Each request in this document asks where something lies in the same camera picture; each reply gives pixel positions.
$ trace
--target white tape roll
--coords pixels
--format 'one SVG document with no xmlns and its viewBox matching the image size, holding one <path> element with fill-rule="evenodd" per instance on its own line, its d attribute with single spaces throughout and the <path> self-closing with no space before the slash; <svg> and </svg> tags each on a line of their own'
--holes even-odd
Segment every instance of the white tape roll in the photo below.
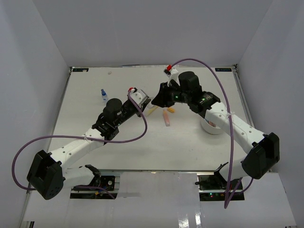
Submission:
<svg viewBox="0 0 304 228">
<path fill-rule="evenodd" d="M 223 130 L 220 129 L 219 127 L 217 127 L 214 123 L 205 120 L 204 118 L 200 119 L 200 124 L 202 126 L 202 128 L 208 132 L 209 134 L 222 134 Z"/>
</svg>

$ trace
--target white enclosure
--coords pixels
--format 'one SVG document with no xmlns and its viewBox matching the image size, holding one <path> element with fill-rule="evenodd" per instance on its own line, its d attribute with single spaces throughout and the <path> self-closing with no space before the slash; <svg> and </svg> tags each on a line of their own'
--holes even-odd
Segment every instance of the white enclosure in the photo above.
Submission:
<svg viewBox="0 0 304 228">
<path fill-rule="evenodd" d="M 19 227 L 26 194 L 12 180 L 11 162 L 24 143 L 52 134 L 68 67 L 185 57 L 238 64 L 256 128 L 280 137 L 274 170 L 304 227 L 303 0 L 0 0 L 0 29 L 0 227 Z M 34 154 L 48 143 L 20 155 L 23 185 Z"/>
<path fill-rule="evenodd" d="M 81 135 L 95 122 L 105 106 L 100 97 L 101 86 L 110 98 L 122 101 L 126 100 L 126 92 L 133 85 L 154 96 L 157 93 L 155 89 L 166 79 L 162 73 L 164 67 L 91 67 L 87 72 L 72 72 L 54 134 Z M 180 73 L 195 72 L 203 88 L 223 100 L 220 87 L 207 68 L 176 69 Z M 231 110 L 249 122 L 234 72 L 217 72 L 217 76 L 226 89 Z M 108 143 L 72 164 L 71 168 L 91 164 L 102 170 L 154 170 L 152 173 L 124 172 L 119 177 L 116 200 L 70 199 L 70 189 L 63 189 L 55 198 L 44 200 L 38 192 L 33 192 L 23 220 L 35 221 L 34 228 L 82 228 L 83 224 L 104 228 L 176 228 L 178 225 L 187 228 L 187 225 L 180 225 L 180 221 L 184 220 L 189 227 L 193 227 L 197 217 L 201 220 L 201 227 L 194 226 L 196 228 L 218 228 L 224 221 L 226 228 L 234 228 L 237 224 L 246 228 L 295 225 L 277 173 L 268 173 L 261 180 L 254 181 L 250 190 L 245 192 L 245 201 L 233 201 L 228 209 L 224 209 L 222 201 L 199 200 L 199 188 L 193 184 L 197 179 L 196 173 L 155 171 L 212 171 L 229 160 L 230 137 L 227 134 L 210 135 L 205 132 L 200 125 L 201 117 L 185 104 L 175 104 L 174 109 L 175 113 L 169 113 L 170 127 L 164 125 L 162 109 L 158 108 L 147 116 L 148 132 L 140 140 L 125 144 Z M 134 138 L 143 129 L 142 119 L 133 116 L 119 127 L 115 140 Z M 65 150 L 65 145 L 71 141 L 52 140 L 49 150 L 54 154 L 57 148 Z M 244 155 L 245 152 L 236 144 L 234 160 Z M 249 181 L 250 178 L 246 177 L 242 182 L 246 186 Z M 83 207 L 90 209 L 84 212 Z M 94 211 L 102 217 L 94 218 Z"/>
</svg>

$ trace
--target red clip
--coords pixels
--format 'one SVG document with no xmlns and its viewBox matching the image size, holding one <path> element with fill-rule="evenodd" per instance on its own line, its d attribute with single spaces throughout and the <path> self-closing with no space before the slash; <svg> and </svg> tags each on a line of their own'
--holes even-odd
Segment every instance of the red clip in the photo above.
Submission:
<svg viewBox="0 0 304 228">
<path fill-rule="evenodd" d="M 171 65 L 168 65 L 168 66 L 167 66 L 167 70 L 170 71 L 171 69 L 172 69 L 172 66 L 171 66 Z"/>
</svg>

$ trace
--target yellow marker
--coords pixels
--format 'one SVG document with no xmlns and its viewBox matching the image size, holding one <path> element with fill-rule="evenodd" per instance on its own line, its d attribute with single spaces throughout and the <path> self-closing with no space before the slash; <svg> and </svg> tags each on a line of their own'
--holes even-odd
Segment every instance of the yellow marker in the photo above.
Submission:
<svg viewBox="0 0 304 228">
<path fill-rule="evenodd" d="M 169 127 L 170 120 L 169 120 L 169 116 L 168 116 L 168 113 L 166 112 L 166 110 L 163 110 L 162 115 L 163 115 L 163 119 L 165 121 L 166 127 Z"/>
<path fill-rule="evenodd" d="M 171 113 L 175 113 L 175 109 L 174 109 L 174 108 L 171 108 L 171 107 L 170 107 L 170 108 L 167 108 L 167 111 L 168 111 L 168 112 L 171 112 Z"/>
<path fill-rule="evenodd" d="M 155 106 L 154 108 L 151 108 L 147 111 L 147 115 L 146 116 L 149 116 L 152 112 L 154 112 L 156 109 L 158 108 L 158 106 Z"/>
</svg>

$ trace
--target white wall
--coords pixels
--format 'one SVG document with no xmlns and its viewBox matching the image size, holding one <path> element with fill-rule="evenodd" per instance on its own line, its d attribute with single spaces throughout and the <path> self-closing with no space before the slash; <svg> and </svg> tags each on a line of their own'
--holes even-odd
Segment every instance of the white wall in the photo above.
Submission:
<svg viewBox="0 0 304 228">
<path fill-rule="evenodd" d="M 238 63 L 272 0 L 34 0 L 69 66 Z"/>
<path fill-rule="evenodd" d="M 0 0 L 0 227 L 18 226 L 26 191 L 11 177 L 11 163 L 27 141 L 50 134 L 68 77 L 68 67 L 31 0 Z M 36 152 L 25 150 L 17 177 L 26 175 Z"/>
<path fill-rule="evenodd" d="M 297 225 L 304 227 L 304 1 L 275 0 L 239 63 L 255 126 L 280 137 L 282 179 Z"/>
</svg>

